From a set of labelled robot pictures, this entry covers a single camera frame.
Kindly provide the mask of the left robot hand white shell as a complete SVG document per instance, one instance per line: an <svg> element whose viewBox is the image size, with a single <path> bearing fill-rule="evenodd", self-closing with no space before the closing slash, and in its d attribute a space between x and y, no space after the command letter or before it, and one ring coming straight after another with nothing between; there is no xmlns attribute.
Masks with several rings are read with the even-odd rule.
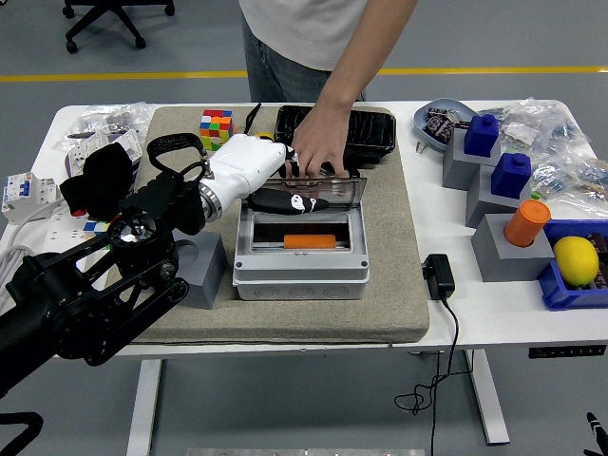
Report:
<svg viewBox="0 0 608 456"><path fill-rule="evenodd" d="M237 199L247 199L257 211L285 216L328 209L330 204L325 199L265 186L286 161L297 161L290 146L244 134L233 136L211 157L213 175L199 181L205 218L208 221L219 219Z"/></svg>

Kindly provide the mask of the person's hand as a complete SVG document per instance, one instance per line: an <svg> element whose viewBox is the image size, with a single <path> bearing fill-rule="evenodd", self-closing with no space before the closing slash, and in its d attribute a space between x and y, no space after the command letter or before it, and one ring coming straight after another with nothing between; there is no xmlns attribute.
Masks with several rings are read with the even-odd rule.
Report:
<svg viewBox="0 0 608 456"><path fill-rule="evenodd" d="M319 99L296 128L292 147L298 156L299 178L319 179L327 163L337 179L350 176L344 167L344 151L352 105Z"/></svg>

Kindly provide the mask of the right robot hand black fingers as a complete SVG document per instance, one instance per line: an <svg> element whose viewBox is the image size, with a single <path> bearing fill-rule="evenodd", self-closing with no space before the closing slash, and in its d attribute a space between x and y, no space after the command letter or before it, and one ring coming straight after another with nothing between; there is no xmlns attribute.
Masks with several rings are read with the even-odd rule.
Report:
<svg viewBox="0 0 608 456"><path fill-rule="evenodd" d="M584 449L583 454L586 456L607 456L608 452L608 436L607 431L604 429L596 415L589 411L586 413L587 422L592 429L593 434L599 448L599 451L591 449Z"/></svg>

